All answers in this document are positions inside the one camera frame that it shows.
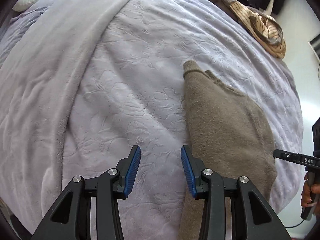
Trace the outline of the person's right hand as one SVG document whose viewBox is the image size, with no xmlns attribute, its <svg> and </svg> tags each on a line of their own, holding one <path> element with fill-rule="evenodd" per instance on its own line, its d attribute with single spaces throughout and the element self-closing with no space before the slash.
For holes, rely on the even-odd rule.
<svg viewBox="0 0 320 240">
<path fill-rule="evenodd" d="M 302 198 L 301 198 L 301 206 L 308 207 L 308 205 L 312 202 L 311 200 L 311 193 L 320 194 L 320 184 L 313 184 L 312 186 L 308 185 L 309 182 L 309 173 L 307 173 L 304 177 L 304 186 L 302 191 Z"/>
</svg>

